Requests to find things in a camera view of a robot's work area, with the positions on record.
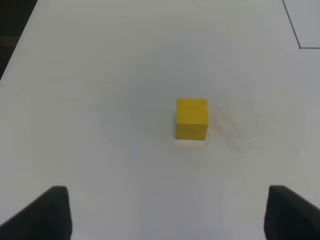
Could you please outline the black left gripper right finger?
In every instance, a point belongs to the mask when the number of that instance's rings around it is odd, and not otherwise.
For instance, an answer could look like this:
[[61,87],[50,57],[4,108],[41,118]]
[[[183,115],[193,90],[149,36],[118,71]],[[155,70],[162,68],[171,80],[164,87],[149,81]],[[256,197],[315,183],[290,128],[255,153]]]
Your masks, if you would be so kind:
[[284,185],[271,185],[263,229],[267,240],[318,240],[320,209]]

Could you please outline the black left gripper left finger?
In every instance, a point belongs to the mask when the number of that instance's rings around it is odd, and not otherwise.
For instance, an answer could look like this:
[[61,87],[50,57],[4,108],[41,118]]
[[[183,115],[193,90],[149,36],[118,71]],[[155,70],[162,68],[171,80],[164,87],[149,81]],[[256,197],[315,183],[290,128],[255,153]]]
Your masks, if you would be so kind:
[[73,223],[66,186],[53,186],[0,225],[2,240],[70,240]]

